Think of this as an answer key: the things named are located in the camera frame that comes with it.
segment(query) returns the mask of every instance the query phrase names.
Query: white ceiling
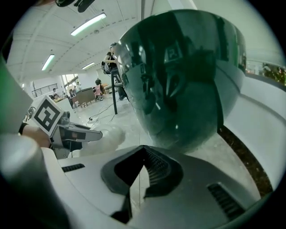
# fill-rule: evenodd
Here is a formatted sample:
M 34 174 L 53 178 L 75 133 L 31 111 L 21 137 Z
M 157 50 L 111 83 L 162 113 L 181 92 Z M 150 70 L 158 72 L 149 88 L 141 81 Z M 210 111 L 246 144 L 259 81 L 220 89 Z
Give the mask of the white ceiling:
M 146 11 L 151 14 L 153 1 L 95 0 L 83 13 L 78 13 L 72 4 L 64 8 L 55 4 L 32 7 L 14 29 L 8 69 L 19 82 L 80 73 L 91 62 L 96 64 L 87 70 L 97 69 L 109 45 L 146 17 Z M 105 19 L 71 36 L 75 28 L 102 12 Z M 55 57 L 47 70 L 42 71 L 50 54 Z

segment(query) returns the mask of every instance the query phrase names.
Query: white wall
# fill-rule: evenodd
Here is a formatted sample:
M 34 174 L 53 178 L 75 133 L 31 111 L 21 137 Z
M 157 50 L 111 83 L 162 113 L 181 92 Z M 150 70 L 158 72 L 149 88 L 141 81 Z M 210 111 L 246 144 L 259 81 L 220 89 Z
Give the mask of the white wall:
M 32 91 L 34 88 L 32 82 L 25 83 L 23 90 L 33 99 Z
M 224 17 L 244 35 L 248 60 L 285 66 L 283 51 L 263 17 L 245 0 L 193 0 L 197 9 Z
M 155 0 L 152 9 L 152 15 L 164 13 L 169 10 L 172 10 L 172 8 L 168 0 Z
M 64 90 L 63 82 L 61 76 L 46 77 L 39 80 L 34 80 L 34 85 L 36 89 L 43 88 L 52 84 L 57 84 L 60 91 Z
M 275 189 L 286 165 L 286 92 L 245 77 L 233 110 L 225 120 L 253 153 Z
M 94 87 L 96 85 L 95 84 L 95 80 L 97 79 L 96 70 L 90 70 L 85 73 L 78 73 L 78 76 L 82 89 Z
M 101 69 L 97 70 L 98 78 L 102 81 L 104 84 L 111 84 L 111 77 L 104 74 Z

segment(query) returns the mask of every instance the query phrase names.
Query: floor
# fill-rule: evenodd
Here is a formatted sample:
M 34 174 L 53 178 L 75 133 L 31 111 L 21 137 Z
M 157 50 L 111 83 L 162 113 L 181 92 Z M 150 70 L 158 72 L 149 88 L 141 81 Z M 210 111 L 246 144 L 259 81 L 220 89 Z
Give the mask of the floor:
M 112 95 L 108 94 L 103 101 L 88 103 L 87 107 L 75 108 L 78 122 L 89 127 L 103 123 L 112 123 L 120 126 L 125 132 L 126 137 L 124 142 L 118 146 L 118 149 L 141 144 L 152 146 L 153 143 L 148 134 L 141 128 L 131 104 L 126 98 L 123 101 L 119 101 L 117 93 L 116 96 L 117 115 L 114 115 Z M 95 116 L 92 117 L 92 121 L 89 121 L 89 117 L 92 115 Z M 257 200 L 260 199 L 259 191 L 248 170 L 231 147 L 218 134 L 214 134 L 207 142 L 197 148 L 195 152 L 188 153 L 188 155 L 201 158 L 220 168 L 230 177 L 240 182 Z M 144 202 L 144 192 L 148 186 L 148 173 L 143 168 L 130 190 L 133 214 L 139 212 L 140 206 Z

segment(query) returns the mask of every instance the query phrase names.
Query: black stand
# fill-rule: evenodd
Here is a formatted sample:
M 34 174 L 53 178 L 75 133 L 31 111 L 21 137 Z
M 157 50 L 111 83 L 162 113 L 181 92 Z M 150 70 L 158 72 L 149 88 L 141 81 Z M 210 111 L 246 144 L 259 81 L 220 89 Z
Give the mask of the black stand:
M 112 87 L 113 106 L 114 106 L 114 112 L 116 115 L 117 115 L 117 107 L 116 107 L 116 98 L 115 98 L 114 78 L 117 74 L 119 74 L 117 69 L 111 71 L 111 87 Z

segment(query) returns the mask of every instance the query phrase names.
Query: person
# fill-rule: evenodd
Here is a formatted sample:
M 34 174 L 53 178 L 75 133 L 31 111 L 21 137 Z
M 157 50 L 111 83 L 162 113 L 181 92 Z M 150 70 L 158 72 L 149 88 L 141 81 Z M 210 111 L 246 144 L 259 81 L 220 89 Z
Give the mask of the person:
M 75 94 L 76 92 L 77 92 L 77 88 L 76 88 L 76 86 L 74 86 L 73 93 Z
M 55 92 L 55 88 L 53 89 L 53 96 L 55 97 L 55 95 L 57 95 L 59 97 L 59 95 Z
M 67 94 L 66 94 L 66 98 L 68 99 L 70 105 L 71 105 L 71 108 L 73 109 L 73 101 L 72 101 L 72 98 L 69 97 Z
M 96 85 L 101 84 L 101 80 L 100 80 L 99 78 L 97 78 L 97 80 L 95 81 L 95 84 L 96 84 Z
M 100 88 L 101 85 L 97 85 L 96 87 L 93 87 L 93 93 L 95 94 L 95 98 L 96 100 L 100 100 L 102 101 L 103 100 L 103 94 L 101 92 L 101 88 Z
M 60 98 L 58 94 L 54 94 L 53 97 L 54 97 L 54 99 L 59 99 Z
M 72 90 L 72 89 L 70 89 L 69 93 L 70 93 L 71 98 L 73 98 L 73 97 L 75 97 L 75 96 L 76 96 L 76 94 L 73 92 L 73 90 Z
M 116 47 L 117 43 L 112 43 L 109 47 L 110 52 L 108 52 L 103 60 L 104 63 L 107 63 L 110 71 L 112 70 L 116 70 L 117 69 L 117 65 L 116 65 L 116 60 L 114 58 L 114 52 L 115 52 L 115 47 Z M 119 94 L 119 100 L 123 100 L 124 97 L 126 97 L 126 94 L 123 90 L 122 87 L 118 88 L 118 94 Z
M 77 81 L 76 83 L 78 90 L 81 90 L 81 83 L 79 81 Z
M 101 94 L 103 94 L 103 86 L 101 85 L 101 80 L 99 78 L 97 78 L 97 80 L 95 81 L 95 84 L 97 86 L 100 85 L 100 92 Z

